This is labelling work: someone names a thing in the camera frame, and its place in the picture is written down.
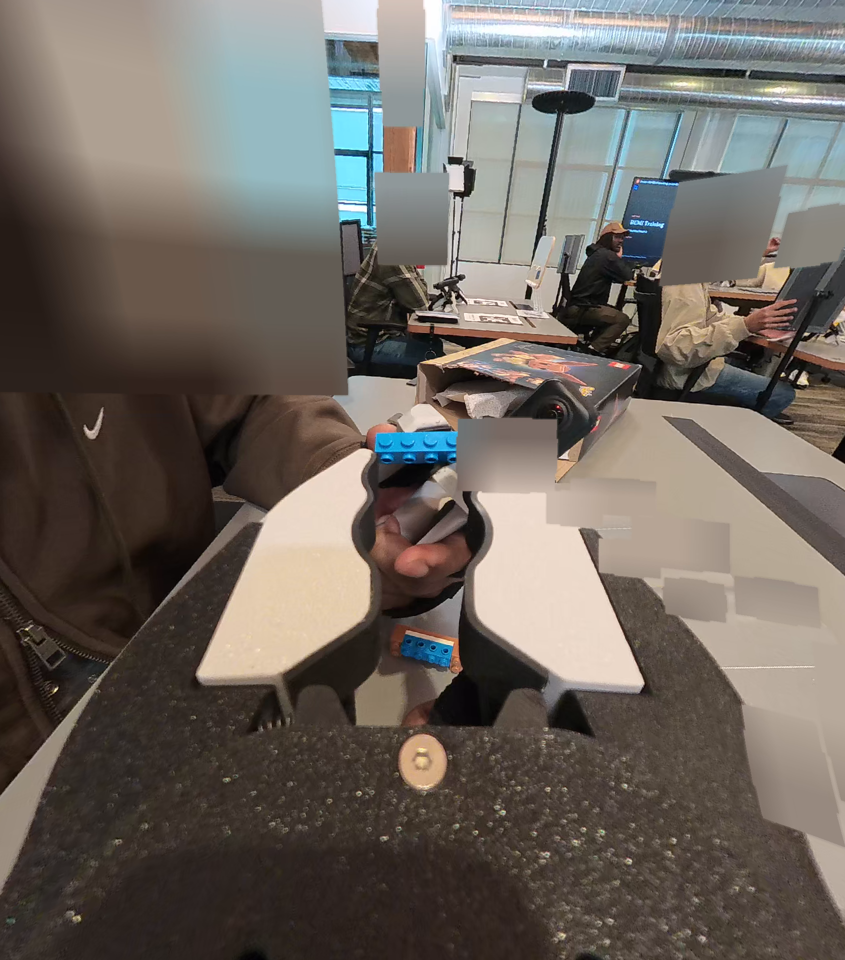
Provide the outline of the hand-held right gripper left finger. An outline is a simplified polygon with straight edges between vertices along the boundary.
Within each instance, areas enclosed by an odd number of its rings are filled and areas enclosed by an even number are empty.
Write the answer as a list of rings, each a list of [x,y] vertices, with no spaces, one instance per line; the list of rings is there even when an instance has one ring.
[[[357,449],[266,515],[196,673],[205,687],[356,689],[381,656],[375,456]]]

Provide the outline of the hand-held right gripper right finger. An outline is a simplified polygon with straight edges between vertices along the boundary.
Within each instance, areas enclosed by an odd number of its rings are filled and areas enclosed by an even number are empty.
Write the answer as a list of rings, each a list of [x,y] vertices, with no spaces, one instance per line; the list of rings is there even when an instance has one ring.
[[[460,656],[501,687],[638,694],[645,680],[581,533],[550,524],[544,493],[468,498],[473,557]]]

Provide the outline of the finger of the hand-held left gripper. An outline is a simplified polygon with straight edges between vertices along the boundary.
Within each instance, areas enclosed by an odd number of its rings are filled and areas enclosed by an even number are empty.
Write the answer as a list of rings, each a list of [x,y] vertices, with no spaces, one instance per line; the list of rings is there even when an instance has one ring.
[[[469,509],[436,480],[427,480],[392,513],[399,533],[411,546],[438,544],[460,532]]]
[[[399,433],[457,430],[455,423],[447,419],[441,409],[428,403],[416,404],[407,412],[393,414],[387,425],[392,426],[392,432]]]

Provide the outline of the blue four-stud brick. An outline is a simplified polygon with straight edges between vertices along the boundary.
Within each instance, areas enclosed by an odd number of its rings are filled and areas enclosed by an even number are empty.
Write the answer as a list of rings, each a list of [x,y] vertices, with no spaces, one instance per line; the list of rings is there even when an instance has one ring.
[[[372,450],[382,464],[447,465],[456,463],[458,438],[456,431],[383,432]]]

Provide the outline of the brown white blue brick assembly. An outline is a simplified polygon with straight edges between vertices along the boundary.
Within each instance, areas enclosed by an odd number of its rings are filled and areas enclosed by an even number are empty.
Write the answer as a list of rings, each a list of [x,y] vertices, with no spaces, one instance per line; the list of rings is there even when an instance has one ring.
[[[458,638],[431,630],[396,625],[390,637],[390,652],[394,657],[459,674],[462,663],[458,642]]]

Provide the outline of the printed cardboard toy box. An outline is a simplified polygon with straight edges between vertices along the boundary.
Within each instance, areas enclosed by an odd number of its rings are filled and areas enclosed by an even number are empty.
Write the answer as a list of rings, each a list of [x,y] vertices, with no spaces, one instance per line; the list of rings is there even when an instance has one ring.
[[[605,419],[597,444],[626,412],[643,371],[641,365],[627,361],[498,339],[421,363],[416,402],[440,409],[457,426],[465,419],[509,417],[509,410],[531,391],[548,379],[558,379],[575,385]],[[558,457],[556,481],[578,461]]]

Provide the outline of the dark television screen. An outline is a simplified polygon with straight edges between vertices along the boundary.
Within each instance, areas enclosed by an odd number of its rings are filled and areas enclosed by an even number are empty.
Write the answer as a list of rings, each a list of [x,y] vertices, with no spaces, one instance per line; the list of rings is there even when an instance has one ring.
[[[628,237],[622,259],[634,266],[652,266],[663,255],[669,217],[678,182],[635,177],[621,220]]]

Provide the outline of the person's brown hoodie torso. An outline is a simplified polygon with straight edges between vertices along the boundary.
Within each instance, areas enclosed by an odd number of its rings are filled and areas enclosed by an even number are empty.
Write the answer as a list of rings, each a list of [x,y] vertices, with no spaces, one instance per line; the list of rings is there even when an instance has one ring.
[[[0,795],[215,535],[187,397],[0,392]]]

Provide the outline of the studio light panel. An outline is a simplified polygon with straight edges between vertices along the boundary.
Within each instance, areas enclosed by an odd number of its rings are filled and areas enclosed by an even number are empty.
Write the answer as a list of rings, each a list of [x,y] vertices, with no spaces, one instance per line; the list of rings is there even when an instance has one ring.
[[[456,276],[460,263],[463,212],[465,200],[472,196],[476,185],[473,161],[460,156],[449,156],[443,169],[448,175],[450,198],[450,238],[447,275]]]

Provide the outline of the tablet on black stand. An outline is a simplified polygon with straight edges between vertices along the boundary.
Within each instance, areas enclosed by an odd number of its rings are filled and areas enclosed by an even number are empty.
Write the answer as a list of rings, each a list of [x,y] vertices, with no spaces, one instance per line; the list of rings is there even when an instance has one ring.
[[[792,270],[776,300],[796,301],[790,322],[795,345],[826,333],[845,306],[845,249],[834,261]]]

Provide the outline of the black floor lamp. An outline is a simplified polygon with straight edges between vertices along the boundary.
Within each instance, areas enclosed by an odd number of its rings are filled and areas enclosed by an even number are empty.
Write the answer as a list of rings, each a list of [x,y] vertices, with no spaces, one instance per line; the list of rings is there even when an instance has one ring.
[[[569,115],[584,114],[590,111],[595,105],[596,99],[589,93],[567,89],[542,92],[536,94],[532,99],[531,106],[535,112],[554,117],[549,157],[536,221],[533,250],[536,249],[539,241],[546,234],[549,202],[555,181],[565,119]]]

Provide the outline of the silver ventilation duct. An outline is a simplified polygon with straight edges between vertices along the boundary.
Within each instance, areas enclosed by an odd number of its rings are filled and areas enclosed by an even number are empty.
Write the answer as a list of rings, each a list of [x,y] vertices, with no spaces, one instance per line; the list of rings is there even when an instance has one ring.
[[[845,21],[452,4],[445,28],[448,49],[466,56],[845,70]]]
[[[627,67],[618,103],[845,119],[845,78]]]

